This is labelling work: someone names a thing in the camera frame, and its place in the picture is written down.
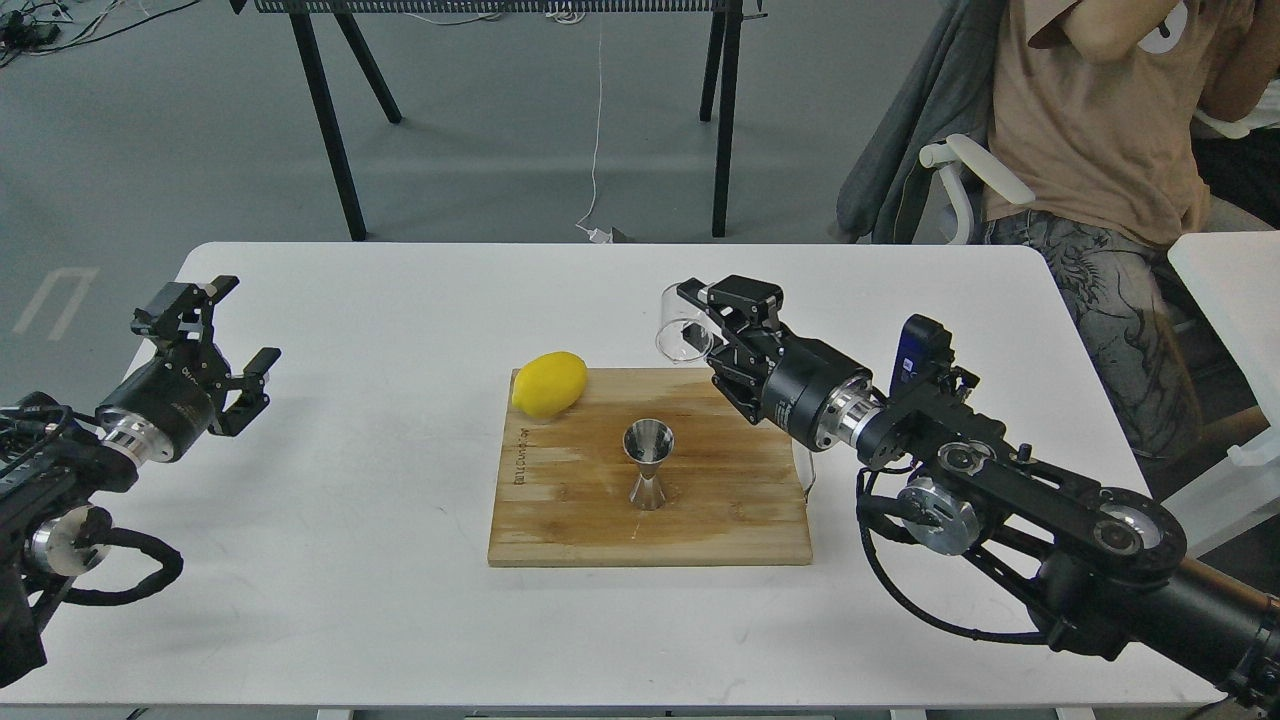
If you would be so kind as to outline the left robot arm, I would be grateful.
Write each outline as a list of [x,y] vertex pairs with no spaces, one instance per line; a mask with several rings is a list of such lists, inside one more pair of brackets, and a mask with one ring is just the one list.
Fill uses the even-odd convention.
[[33,392],[3,409],[3,684],[46,664],[41,635],[63,603],[122,606],[170,585],[184,566],[163,541],[116,527],[97,492],[127,492],[148,461],[174,462],[201,436],[238,436],[268,405],[279,348],[241,374],[214,341],[214,309],[236,275],[165,284],[131,329],[155,355],[84,415]]

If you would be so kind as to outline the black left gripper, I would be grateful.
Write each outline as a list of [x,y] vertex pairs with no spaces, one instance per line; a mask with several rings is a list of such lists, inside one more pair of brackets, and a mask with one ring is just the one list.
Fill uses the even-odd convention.
[[236,437],[268,407],[268,375],[282,351],[260,348],[232,375],[214,343],[214,307],[239,282],[237,275],[170,282],[133,311],[131,332],[156,352],[96,409],[108,447],[134,464],[174,462],[205,432]]

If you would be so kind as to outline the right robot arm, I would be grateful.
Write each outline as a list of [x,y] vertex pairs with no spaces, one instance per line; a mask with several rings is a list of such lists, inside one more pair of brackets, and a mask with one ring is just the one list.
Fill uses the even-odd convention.
[[[1106,660],[1137,642],[1277,716],[1275,596],[1190,559],[1180,523],[1152,498],[1011,446],[1004,423],[969,407],[979,379],[955,364],[938,322],[905,322],[882,392],[868,368],[783,324],[783,301],[763,281],[691,278],[663,292],[655,343],[675,361],[708,363],[713,386],[751,424],[771,421],[812,452],[854,448],[861,547],[905,610],[972,641]],[[876,536],[966,560],[1027,609],[1034,630],[933,616],[890,579]]]

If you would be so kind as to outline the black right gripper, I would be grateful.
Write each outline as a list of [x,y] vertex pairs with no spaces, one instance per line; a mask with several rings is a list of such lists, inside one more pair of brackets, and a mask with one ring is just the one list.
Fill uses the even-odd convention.
[[690,278],[678,291],[719,327],[719,343],[707,355],[712,384],[750,424],[768,420],[810,451],[826,451],[854,446],[881,411],[870,370],[818,340],[785,338],[772,366],[767,351],[732,345],[748,331],[783,329],[780,286],[728,275],[712,284]]

